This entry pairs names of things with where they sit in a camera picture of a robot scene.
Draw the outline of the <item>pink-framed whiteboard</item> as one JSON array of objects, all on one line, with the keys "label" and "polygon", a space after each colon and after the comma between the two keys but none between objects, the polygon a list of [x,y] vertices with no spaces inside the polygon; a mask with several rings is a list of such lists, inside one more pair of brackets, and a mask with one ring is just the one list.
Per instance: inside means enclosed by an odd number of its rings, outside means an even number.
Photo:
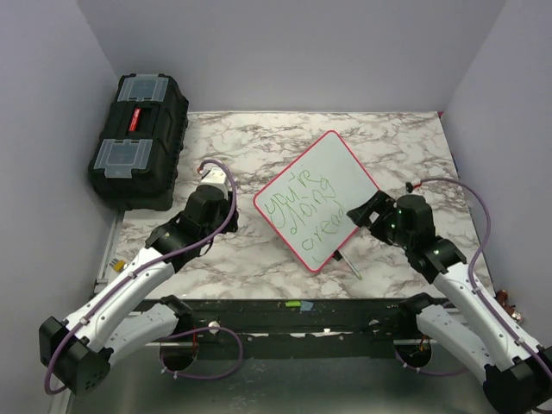
[{"label": "pink-framed whiteboard", "polygon": [[329,130],[259,190],[253,204],[316,273],[357,231],[348,212],[379,189],[349,145]]}]

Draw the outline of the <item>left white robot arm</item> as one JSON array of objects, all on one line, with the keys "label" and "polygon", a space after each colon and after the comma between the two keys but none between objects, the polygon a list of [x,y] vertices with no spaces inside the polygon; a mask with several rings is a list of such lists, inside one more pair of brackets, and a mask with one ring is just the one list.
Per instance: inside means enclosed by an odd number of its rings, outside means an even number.
[{"label": "left white robot arm", "polygon": [[156,287],[224,233],[237,231],[236,184],[201,184],[180,213],[156,227],[130,264],[89,302],[40,326],[39,354],[48,396],[91,392],[121,358],[153,340],[185,339],[191,319],[167,304],[128,320]]}]

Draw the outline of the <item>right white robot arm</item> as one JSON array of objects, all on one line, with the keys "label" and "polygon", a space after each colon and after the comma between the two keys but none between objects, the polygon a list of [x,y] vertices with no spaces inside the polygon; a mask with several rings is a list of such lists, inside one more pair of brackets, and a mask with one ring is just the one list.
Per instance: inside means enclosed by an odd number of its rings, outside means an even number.
[{"label": "right white robot arm", "polygon": [[551,350],[528,334],[486,290],[465,255],[436,233],[425,198],[393,199],[377,191],[347,213],[359,228],[381,242],[401,248],[409,265],[461,313],[457,322],[431,296],[403,301],[398,331],[423,334],[447,349],[481,383],[498,413],[525,413],[551,399]]}]

